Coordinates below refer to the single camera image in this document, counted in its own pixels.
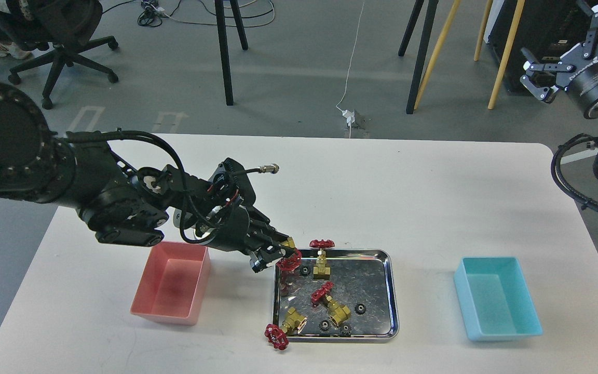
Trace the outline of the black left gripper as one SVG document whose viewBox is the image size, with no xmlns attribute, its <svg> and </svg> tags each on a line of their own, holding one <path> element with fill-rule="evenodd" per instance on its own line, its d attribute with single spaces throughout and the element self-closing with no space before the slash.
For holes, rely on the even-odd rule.
<svg viewBox="0 0 598 374">
<path fill-rule="evenodd" d="M 251 258 L 251 269 L 258 273 L 283 258 L 285 249 L 266 253 L 260 249 L 276 246 L 295 249 L 291 236 L 273 230 L 270 220 L 255 207 L 239 206 L 233 210 L 223 227 L 213 230 L 202 242 L 221 251 L 239 251 Z"/>
</svg>

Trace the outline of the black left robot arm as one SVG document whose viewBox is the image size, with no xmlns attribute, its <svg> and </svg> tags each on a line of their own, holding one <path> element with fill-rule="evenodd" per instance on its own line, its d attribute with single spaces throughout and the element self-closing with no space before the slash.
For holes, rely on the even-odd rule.
<svg viewBox="0 0 598 374">
<path fill-rule="evenodd" d="M 100 243 L 157 245 L 173 207 L 185 242 L 238 251 L 260 272 L 296 253 L 291 237 L 254 206 L 248 175 L 277 172 L 276 164 L 246 169 L 227 158 L 200 179 L 144 131 L 58 137 L 31 98 L 0 83 L 0 198 L 74 208 Z"/>
</svg>

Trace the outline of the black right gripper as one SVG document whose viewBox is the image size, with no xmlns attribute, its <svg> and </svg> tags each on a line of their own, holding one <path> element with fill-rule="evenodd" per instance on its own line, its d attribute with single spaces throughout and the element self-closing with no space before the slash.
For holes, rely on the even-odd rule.
<svg viewBox="0 0 598 374">
<path fill-rule="evenodd" d="M 598 3 L 593 7 L 586 1 L 576 1 L 576 4 L 590 19 L 583 43 L 575 45 L 562 55 L 560 61 L 552 63 L 539 62 L 531 50 L 523 47 L 521 53 L 526 62 L 520 83 L 546 104 L 551 103 L 563 88 L 583 117 L 593 120 L 598 118 Z M 585 59 L 584 47 L 595 46 L 595 51 Z"/>
</svg>

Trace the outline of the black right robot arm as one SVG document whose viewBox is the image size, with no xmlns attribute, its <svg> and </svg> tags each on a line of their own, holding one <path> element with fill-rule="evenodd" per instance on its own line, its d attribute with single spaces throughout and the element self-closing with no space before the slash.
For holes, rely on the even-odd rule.
<svg viewBox="0 0 598 374">
<path fill-rule="evenodd" d="M 563 90 L 587 119 L 598 118 L 598 5 L 590 7 L 587 2 L 577 5 L 589 19 L 586 38 L 565 52 L 558 62 L 541 63 L 533 53 L 522 48 L 526 62 L 521 83 L 541 102 L 550 103 L 558 91 Z M 584 143 L 593 142 L 598 147 L 598 137 L 579 134 L 559 147 L 551 161 L 551 176 L 555 184 L 580 204 L 583 210 L 598 212 L 598 201 L 587 197 L 565 180 L 560 163 L 566 151 Z M 598 153 L 592 164 L 593 174 L 598 180 Z"/>
</svg>

